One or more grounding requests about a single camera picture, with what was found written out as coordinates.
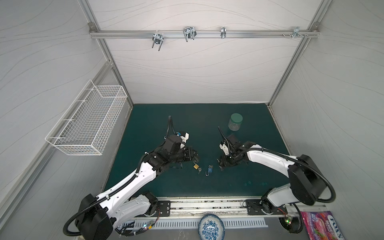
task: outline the metal hook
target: metal hook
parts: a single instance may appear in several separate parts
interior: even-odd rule
[[[188,42],[188,37],[192,38],[192,40],[195,40],[196,36],[196,29],[193,26],[188,26],[185,29],[183,29],[185,40]]]

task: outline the padlock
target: padlock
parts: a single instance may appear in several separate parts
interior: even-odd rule
[[[195,164],[193,167],[194,167],[195,169],[198,169],[199,166],[197,165],[197,162],[196,162],[196,161],[193,161],[193,163]]]

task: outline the wire basket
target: wire basket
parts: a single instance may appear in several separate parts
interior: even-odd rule
[[[75,100],[67,110],[77,103],[71,117],[65,119],[64,114],[45,139],[67,155],[101,155],[127,99],[122,86],[92,85],[83,89],[89,91],[85,98]],[[50,136],[54,129],[59,129],[59,134]]]

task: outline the ceiling bracket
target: ceiling bracket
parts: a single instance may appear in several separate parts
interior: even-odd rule
[[[89,26],[89,32],[95,33],[96,32],[96,25],[94,23],[88,23]]]
[[[314,22],[311,31],[319,31],[320,22]]]

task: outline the teal table surface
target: teal table surface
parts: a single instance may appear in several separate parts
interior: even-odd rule
[[[232,113],[243,116],[241,128],[236,132],[228,128]],[[202,171],[198,174],[192,162],[184,162],[182,169],[170,168],[135,195],[145,190],[157,197],[263,195],[270,188],[288,183],[283,174],[258,163],[242,162],[221,171],[216,160],[222,154],[217,126],[226,136],[234,133],[241,142],[252,141],[288,154],[265,104],[135,104],[105,189],[135,170],[144,152],[152,151],[164,141],[169,115],[175,131],[189,133],[187,146],[197,150]],[[213,165],[213,172],[206,176],[209,165]]]

